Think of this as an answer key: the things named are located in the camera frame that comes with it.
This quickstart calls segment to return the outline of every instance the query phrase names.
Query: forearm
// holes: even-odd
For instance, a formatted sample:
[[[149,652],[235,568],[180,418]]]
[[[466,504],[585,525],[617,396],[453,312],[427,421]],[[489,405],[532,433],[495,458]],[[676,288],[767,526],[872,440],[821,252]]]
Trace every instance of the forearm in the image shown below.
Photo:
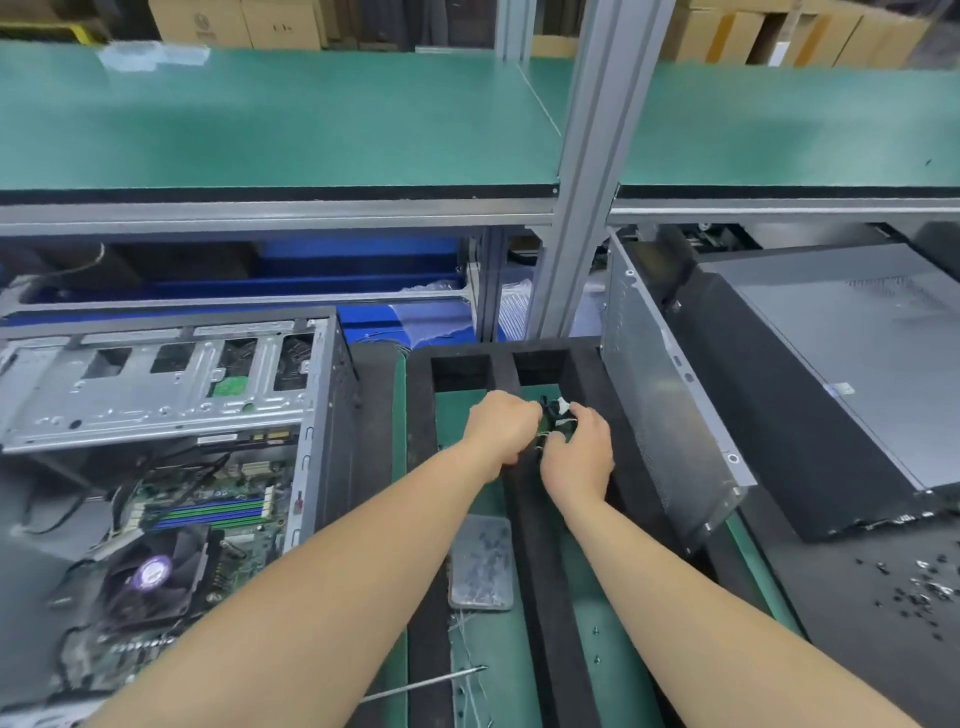
[[[95,726],[340,726],[443,563],[489,470],[444,450],[261,572]]]
[[[567,524],[688,728],[917,728],[815,647],[706,579],[609,505]]]

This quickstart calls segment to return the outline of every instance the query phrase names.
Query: expansion slot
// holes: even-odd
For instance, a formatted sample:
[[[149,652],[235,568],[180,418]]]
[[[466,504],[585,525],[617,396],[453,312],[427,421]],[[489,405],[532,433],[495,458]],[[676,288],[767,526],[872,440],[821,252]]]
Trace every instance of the expansion slot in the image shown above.
[[[216,521],[208,522],[211,528],[239,528],[245,525],[258,525],[263,523],[263,519],[259,515],[234,519],[231,521]],[[186,525],[186,523],[181,522],[160,522],[154,528],[177,528],[179,526]]]
[[[220,500],[205,505],[189,505],[175,508],[165,513],[154,528],[176,528],[192,523],[206,523],[214,528],[224,527],[224,523],[246,521],[260,522],[269,517],[273,493],[261,498],[244,500]]]
[[[163,519],[154,528],[174,528],[179,525],[190,525],[191,523],[209,523],[214,525],[222,521],[232,521],[245,518],[262,519],[263,516],[259,508],[248,509],[245,511],[229,511],[227,513],[209,513],[203,516],[187,516],[182,519]]]

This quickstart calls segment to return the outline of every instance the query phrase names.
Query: green workbench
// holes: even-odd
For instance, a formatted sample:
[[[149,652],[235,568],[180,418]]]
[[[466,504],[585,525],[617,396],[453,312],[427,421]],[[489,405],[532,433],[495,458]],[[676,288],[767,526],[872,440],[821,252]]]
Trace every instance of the green workbench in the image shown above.
[[[123,73],[88,48],[5,41],[0,191],[549,197],[571,72],[492,55],[213,50],[203,66]],[[955,189],[958,161],[960,73],[662,63],[621,196]]]
[[[529,69],[561,129],[572,68],[534,59]],[[960,73],[661,63],[621,183],[622,197],[957,188]]]
[[[203,66],[120,72],[89,48],[0,42],[0,190],[550,196],[560,143],[519,69],[492,56],[212,50]]]

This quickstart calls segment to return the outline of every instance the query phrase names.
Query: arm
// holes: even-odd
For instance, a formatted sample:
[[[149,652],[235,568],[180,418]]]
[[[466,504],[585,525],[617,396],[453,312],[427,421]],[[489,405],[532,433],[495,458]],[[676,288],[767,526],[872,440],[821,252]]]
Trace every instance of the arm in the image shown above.
[[[90,721],[342,726],[426,593],[473,499],[537,433],[491,392],[464,439],[270,565]]]
[[[918,728],[810,643],[714,584],[604,502],[610,427],[571,406],[552,433],[543,483],[637,652],[687,728]]]

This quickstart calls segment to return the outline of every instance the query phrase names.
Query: aluminum frame post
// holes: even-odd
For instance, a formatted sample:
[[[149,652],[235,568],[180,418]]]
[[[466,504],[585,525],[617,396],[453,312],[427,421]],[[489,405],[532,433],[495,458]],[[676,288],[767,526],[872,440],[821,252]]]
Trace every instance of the aluminum frame post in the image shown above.
[[[506,228],[485,228],[477,245],[480,281],[476,299],[476,337],[482,344],[496,341],[500,318],[503,267],[510,236]]]
[[[560,160],[560,197],[540,248],[527,339],[564,336],[587,281],[673,0],[588,3],[573,71]]]
[[[537,0],[497,0],[493,51],[502,61],[525,65],[537,20]]]

